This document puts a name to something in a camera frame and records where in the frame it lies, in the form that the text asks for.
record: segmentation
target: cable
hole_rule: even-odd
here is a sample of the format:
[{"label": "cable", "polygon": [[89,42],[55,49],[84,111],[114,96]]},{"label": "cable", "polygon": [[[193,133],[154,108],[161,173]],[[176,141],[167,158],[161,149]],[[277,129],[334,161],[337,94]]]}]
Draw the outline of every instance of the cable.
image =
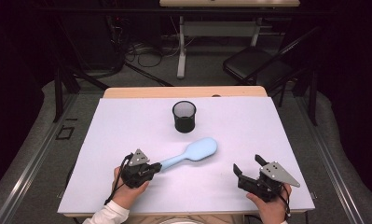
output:
[{"label": "cable", "polygon": [[69,173],[67,173],[65,188],[67,188],[67,185],[69,184],[70,177],[72,177],[73,171],[75,170],[75,166],[76,163],[73,163],[72,167],[69,170]]},{"label": "cable", "polygon": [[158,52],[159,56],[158,56],[158,62],[157,62],[157,63],[152,64],[152,65],[144,65],[144,64],[141,64],[141,62],[140,62],[140,58],[141,58],[142,55],[146,55],[146,54],[147,54],[147,53],[140,53],[140,54],[139,54],[139,57],[137,57],[137,63],[138,63],[139,65],[141,65],[142,67],[155,67],[155,66],[159,65],[159,64],[162,62],[162,53],[161,53],[161,52]]},{"label": "cable", "polygon": [[175,41],[171,41],[171,42],[172,42],[172,46],[170,48],[162,48],[162,49],[168,49],[167,52],[163,53],[163,57],[165,57],[165,58],[172,57],[172,56],[176,55],[177,52],[179,51],[179,47],[175,48],[176,43],[177,43],[177,46],[179,46],[179,40],[177,38],[175,38]]},{"label": "cable", "polygon": [[76,217],[73,217],[73,221],[76,223],[76,224],[81,224],[81,222],[78,221],[78,219]]},{"label": "cable", "polygon": [[258,216],[255,216],[255,215],[245,215],[245,217],[247,217],[247,223],[248,224],[250,224],[250,217],[251,218],[254,218],[254,219],[257,219],[258,221],[260,221],[261,223],[263,223],[262,220],[261,220],[261,217],[258,217]]},{"label": "cable", "polygon": [[177,28],[176,28],[176,25],[173,22],[173,18],[172,17],[171,17],[171,22],[172,22],[174,31],[176,32],[177,35],[179,35],[179,32],[177,32]]},{"label": "cable", "polygon": [[117,174],[116,183],[113,186],[113,190],[112,190],[110,196],[106,199],[106,201],[104,201],[104,205],[107,205],[113,199],[116,191],[124,185],[124,183],[122,183],[118,188],[116,188],[116,186],[118,184],[118,181],[121,178],[122,170],[124,168],[124,163],[125,163],[126,160],[130,160],[132,156],[133,156],[133,153],[131,153],[130,155],[126,156],[124,158],[124,160],[122,161],[121,165],[119,166],[119,172]]},{"label": "cable", "polygon": [[287,200],[284,199],[284,197],[281,195],[281,193],[277,193],[273,188],[271,188],[265,181],[263,180],[259,180],[260,183],[262,183],[265,187],[267,187],[271,192],[273,192],[274,194],[276,194],[276,196],[278,196],[283,202],[284,202],[284,205],[285,205],[285,214],[284,214],[284,220],[287,220],[291,214],[290,214],[290,194],[288,193],[287,189],[284,187],[283,184],[281,184],[281,188],[284,189],[284,191],[287,193]]},{"label": "cable", "polygon": [[148,77],[148,78],[150,78],[150,79],[153,79],[153,80],[157,81],[157,83],[158,83],[159,85],[161,85],[161,86],[173,87],[173,85],[172,85],[171,83],[168,83],[168,82],[166,82],[166,81],[164,81],[164,80],[162,80],[162,79],[160,79],[160,78],[154,77],[154,76],[148,74],[147,72],[145,72],[145,71],[143,71],[143,70],[141,70],[141,69],[139,69],[139,68],[137,68],[137,67],[131,65],[130,63],[125,63],[125,65],[128,66],[128,67],[129,67],[130,69],[132,69],[133,71],[138,72],[138,73],[141,74],[142,76],[144,76],[144,77]]}]

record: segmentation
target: black mesh cup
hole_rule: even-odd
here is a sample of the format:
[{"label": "black mesh cup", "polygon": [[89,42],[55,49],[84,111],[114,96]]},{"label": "black mesh cup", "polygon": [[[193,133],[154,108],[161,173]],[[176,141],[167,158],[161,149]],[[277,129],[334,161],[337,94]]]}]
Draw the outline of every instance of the black mesh cup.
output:
[{"label": "black mesh cup", "polygon": [[189,133],[195,128],[197,108],[189,101],[180,101],[173,106],[174,127],[180,133]]}]

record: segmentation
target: wooden table edge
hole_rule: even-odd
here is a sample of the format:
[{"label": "wooden table edge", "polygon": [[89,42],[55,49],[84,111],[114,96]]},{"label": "wooden table edge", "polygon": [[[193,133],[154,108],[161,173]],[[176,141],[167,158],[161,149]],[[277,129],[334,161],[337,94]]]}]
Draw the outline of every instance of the wooden table edge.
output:
[{"label": "wooden table edge", "polygon": [[193,98],[211,96],[268,97],[261,86],[120,87],[109,88],[103,98]]},{"label": "wooden table edge", "polygon": [[[309,209],[291,209],[291,214],[303,214],[305,212],[309,211]],[[66,217],[92,217],[93,213],[62,213]],[[155,214],[130,214],[130,216],[133,217],[142,217],[142,216],[161,216],[161,217],[167,217],[167,216],[210,216],[210,215],[255,215],[258,214],[258,210],[255,211],[244,211],[244,212],[217,212],[217,213],[155,213]]]}]

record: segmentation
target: white sleeve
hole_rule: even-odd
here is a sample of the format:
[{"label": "white sleeve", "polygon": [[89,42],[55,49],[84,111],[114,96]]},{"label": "white sleeve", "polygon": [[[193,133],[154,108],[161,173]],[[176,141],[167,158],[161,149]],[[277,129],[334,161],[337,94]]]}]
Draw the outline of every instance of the white sleeve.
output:
[{"label": "white sleeve", "polygon": [[103,209],[96,212],[92,218],[87,218],[83,224],[119,224],[127,220],[130,210],[110,201]]}]

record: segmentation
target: wire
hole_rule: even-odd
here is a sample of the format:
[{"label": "wire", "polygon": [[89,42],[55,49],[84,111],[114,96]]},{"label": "wire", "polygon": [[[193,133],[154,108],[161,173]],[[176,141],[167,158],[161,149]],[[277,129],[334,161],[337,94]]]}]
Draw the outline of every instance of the wire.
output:
[{"label": "wire", "polygon": [[173,17],[171,17],[171,22],[172,22],[174,31],[176,32],[177,35],[179,35],[179,32],[177,32],[177,29],[176,29],[176,25],[173,22]]},{"label": "wire", "polygon": [[73,221],[76,223],[76,224],[81,224],[81,222],[78,221],[78,219],[76,217],[73,217]]},{"label": "wire", "polygon": [[65,188],[67,188],[67,185],[69,184],[70,177],[72,177],[73,171],[75,170],[75,166],[76,166],[76,163],[73,163],[72,167],[69,170],[69,173],[67,173]]},{"label": "wire", "polygon": [[138,63],[139,65],[141,65],[142,67],[155,67],[155,66],[159,65],[159,64],[162,62],[162,53],[159,52],[159,53],[158,53],[158,54],[159,54],[159,57],[158,57],[158,62],[157,62],[157,63],[152,64],[152,65],[144,65],[144,64],[141,64],[141,62],[140,62],[140,58],[141,58],[142,55],[146,55],[146,54],[147,54],[147,53],[141,53],[141,54],[139,54],[139,57],[137,57],[137,63]]},{"label": "wire", "polygon": [[284,214],[284,220],[287,220],[287,218],[289,218],[291,216],[290,214],[290,194],[288,193],[287,189],[284,187],[283,184],[281,184],[281,189],[284,189],[284,191],[287,193],[287,200],[284,199],[284,197],[281,195],[281,193],[277,193],[273,188],[271,188],[265,181],[263,180],[259,180],[265,187],[267,187],[268,189],[270,189],[271,192],[273,192],[274,194],[276,194],[276,196],[278,196],[283,202],[284,202],[284,205],[285,205],[285,214]]},{"label": "wire", "polygon": [[175,38],[175,41],[172,41],[172,46],[170,48],[162,48],[162,49],[168,49],[167,52],[164,52],[163,53],[163,57],[165,58],[169,58],[169,57],[172,57],[174,55],[177,54],[177,52],[179,51],[179,47],[175,48],[176,46],[176,43],[177,43],[177,46],[179,46],[179,40],[177,38]]},{"label": "wire", "polygon": [[[126,157],[124,158],[124,160],[122,161],[121,165],[119,166],[119,169],[120,169],[120,170],[119,170],[119,172],[118,172],[118,174],[117,174],[116,183],[115,183],[114,186],[116,186],[116,185],[118,184],[118,181],[119,181],[119,179],[121,178],[122,170],[123,170],[123,168],[124,168],[124,163],[125,163],[125,161],[126,161],[126,160],[129,160],[132,156],[133,156],[133,153],[131,153],[130,155],[126,156]],[[107,204],[108,204],[108,203],[113,199],[114,194],[116,193],[116,191],[117,191],[119,188],[121,188],[123,185],[124,185],[124,183],[122,183],[118,188],[113,187],[113,190],[112,190],[110,196],[106,199],[106,201],[104,201],[104,205],[107,205]]]},{"label": "wire", "polygon": [[[133,55],[133,58],[132,59],[128,59],[127,56],[128,55]],[[136,47],[134,45],[130,45],[130,49],[128,50],[128,52],[125,54],[125,60],[128,61],[128,62],[133,62],[134,60],[136,59]]]},{"label": "wire", "polygon": [[258,217],[258,216],[255,216],[255,215],[245,215],[245,217],[247,217],[247,223],[248,224],[250,224],[250,218],[257,219],[258,221],[260,221],[262,223],[261,217]]},{"label": "wire", "polygon": [[160,78],[154,77],[153,75],[148,74],[147,72],[145,72],[145,71],[143,71],[143,70],[141,70],[141,69],[139,69],[139,68],[137,68],[137,67],[131,65],[130,63],[125,63],[125,65],[128,66],[128,67],[129,67],[130,69],[132,69],[133,71],[138,72],[138,73],[141,74],[142,76],[144,76],[144,77],[148,77],[148,78],[150,78],[150,79],[152,79],[152,80],[157,81],[157,83],[158,83],[159,85],[161,85],[161,86],[166,86],[166,87],[172,87],[172,86],[173,86],[171,83],[168,83],[168,82],[166,82],[166,81],[164,81],[164,80],[162,80],[162,79],[160,79]]}]

